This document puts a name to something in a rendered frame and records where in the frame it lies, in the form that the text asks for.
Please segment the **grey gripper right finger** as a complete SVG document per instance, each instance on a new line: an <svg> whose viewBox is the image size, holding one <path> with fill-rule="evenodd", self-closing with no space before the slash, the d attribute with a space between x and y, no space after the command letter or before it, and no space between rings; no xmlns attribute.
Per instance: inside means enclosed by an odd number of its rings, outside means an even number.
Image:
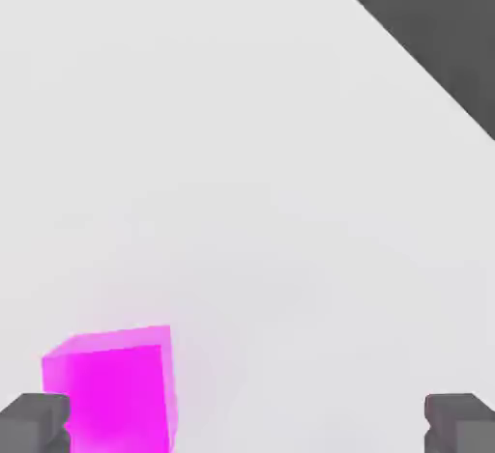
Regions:
<svg viewBox="0 0 495 453"><path fill-rule="evenodd" d="M473 393L428 394L424 453L495 453L495 411Z"/></svg>

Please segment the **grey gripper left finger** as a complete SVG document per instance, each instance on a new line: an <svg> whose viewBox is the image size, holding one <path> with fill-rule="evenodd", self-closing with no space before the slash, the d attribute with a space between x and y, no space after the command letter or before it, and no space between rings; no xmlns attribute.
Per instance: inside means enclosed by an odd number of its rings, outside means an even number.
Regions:
<svg viewBox="0 0 495 453"><path fill-rule="evenodd" d="M22 393L0 411L0 453L71 453L70 398Z"/></svg>

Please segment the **small magenta cube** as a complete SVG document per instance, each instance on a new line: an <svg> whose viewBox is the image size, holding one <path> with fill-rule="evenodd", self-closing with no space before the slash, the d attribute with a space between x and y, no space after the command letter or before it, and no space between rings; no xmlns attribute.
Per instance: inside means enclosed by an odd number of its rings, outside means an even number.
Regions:
<svg viewBox="0 0 495 453"><path fill-rule="evenodd" d="M70 398L72 453L174 453L169 326L76 335L42 357L43 390Z"/></svg>

